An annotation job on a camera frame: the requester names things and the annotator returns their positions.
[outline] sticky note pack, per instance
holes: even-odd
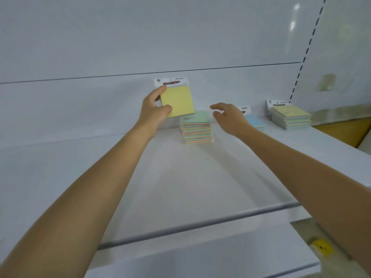
[[[186,78],[155,79],[155,86],[167,85],[166,91],[161,95],[162,105],[173,107],[168,117],[194,113],[193,102]]]

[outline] yellow sticky note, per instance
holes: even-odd
[[[191,93],[188,86],[171,87],[161,95],[162,105],[173,107],[168,117],[194,113]]]

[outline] brand logo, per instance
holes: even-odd
[[[173,84],[178,84],[180,81],[173,81],[173,82],[166,82],[164,85],[173,85]]]

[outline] person's right hand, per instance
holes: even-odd
[[[220,102],[210,105],[210,108],[224,111],[224,113],[214,111],[213,116],[220,127],[230,135],[239,138],[241,134],[246,132],[247,127],[251,127],[242,112],[233,104]]]

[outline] yellow panel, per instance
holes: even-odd
[[[162,105],[173,107],[168,117],[194,113],[191,93],[188,86],[170,87],[161,95]]]
[[[346,122],[318,125],[314,126],[314,128],[357,148],[371,128],[371,117]]]

